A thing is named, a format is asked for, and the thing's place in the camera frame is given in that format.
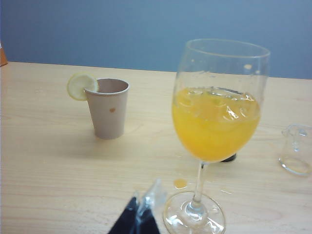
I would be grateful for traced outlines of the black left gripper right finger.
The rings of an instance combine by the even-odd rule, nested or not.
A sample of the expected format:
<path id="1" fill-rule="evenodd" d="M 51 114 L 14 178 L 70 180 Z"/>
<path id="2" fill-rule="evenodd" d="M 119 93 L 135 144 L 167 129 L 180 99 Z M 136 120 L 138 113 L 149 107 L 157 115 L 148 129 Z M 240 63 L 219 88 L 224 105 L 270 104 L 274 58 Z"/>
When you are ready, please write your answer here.
<path id="1" fill-rule="evenodd" d="M 159 234 L 154 212 L 163 204 L 163 188 L 161 180 L 157 179 L 143 195 L 139 206 L 139 233 Z"/>

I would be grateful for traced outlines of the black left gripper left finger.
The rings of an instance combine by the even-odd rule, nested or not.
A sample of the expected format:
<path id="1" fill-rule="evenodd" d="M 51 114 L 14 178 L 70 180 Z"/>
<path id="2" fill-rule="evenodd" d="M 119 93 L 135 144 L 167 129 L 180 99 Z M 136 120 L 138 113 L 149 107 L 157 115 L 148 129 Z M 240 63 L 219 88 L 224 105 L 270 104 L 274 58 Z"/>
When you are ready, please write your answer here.
<path id="1" fill-rule="evenodd" d="M 139 208 L 138 193 L 134 193 L 119 218 L 110 229 L 110 234 L 132 234 L 135 228 L 137 210 Z"/>

